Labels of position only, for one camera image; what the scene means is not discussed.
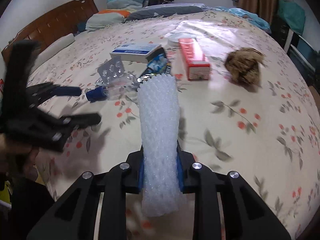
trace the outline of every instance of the headboard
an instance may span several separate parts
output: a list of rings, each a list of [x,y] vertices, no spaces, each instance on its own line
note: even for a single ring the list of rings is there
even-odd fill
[[[24,27],[17,36],[2,50],[4,62],[9,61],[12,42],[25,39],[37,40],[41,51],[57,39],[76,33],[77,24],[89,19],[98,9],[93,0],[73,0],[45,13]]]

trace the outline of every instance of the teal bag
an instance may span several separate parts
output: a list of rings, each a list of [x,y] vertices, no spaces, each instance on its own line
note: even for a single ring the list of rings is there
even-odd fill
[[[283,19],[294,32],[300,35],[303,33],[306,14],[304,9],[298,4],[279,0],[278,16]]]

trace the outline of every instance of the human hand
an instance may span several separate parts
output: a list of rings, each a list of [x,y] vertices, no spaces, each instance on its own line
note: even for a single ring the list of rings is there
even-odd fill
[[[0,173],[13,172],[10,165],[10,159],[15,155],[27,156],[23,165],[23,173],[33,167],[35,158],[39,153],[39,148],[32,147],[31,145],[19,143],[7,138],[4,134],[0,134]]]

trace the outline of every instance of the silver bolt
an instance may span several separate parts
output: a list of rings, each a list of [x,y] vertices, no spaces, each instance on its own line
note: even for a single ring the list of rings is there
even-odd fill
[[[236,171],[231,171],[230,172],[230,177],[233,178],[233,179],[236,179],[239,177],[239,173],[236,172]]]
[[[129,163],[121,163],[120,164],[120,168],[123,169],[123,170],[126,170],[130,167]]]
[[[196,170],[199,170],[199,169],[202,168],[202,165],[201,165],[201,163],[193,163],[193,164],[192,164],[192,167],[193,167],[194,169],[196,169]]]
[[[53,137],[52,137],[52,141],[56,142],[61,138],[62,134],[57,132]]]
[[[82,178],[84,179],[89,179],[91,178],[91,176],[92,176],[92,173],[90,171],[86,171],[82,174]]]
[[[71,121],[71,118],[67,117],[63,120],[63,124],[70,123],[70,121]]]

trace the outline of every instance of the foam packaging net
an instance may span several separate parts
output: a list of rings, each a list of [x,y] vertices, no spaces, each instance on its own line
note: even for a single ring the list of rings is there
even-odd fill
[[[156,75],[138,89],[144,154],[142,211],[161,216],[178,210],[182,193],[177,178],[180,109],[175,78]]]

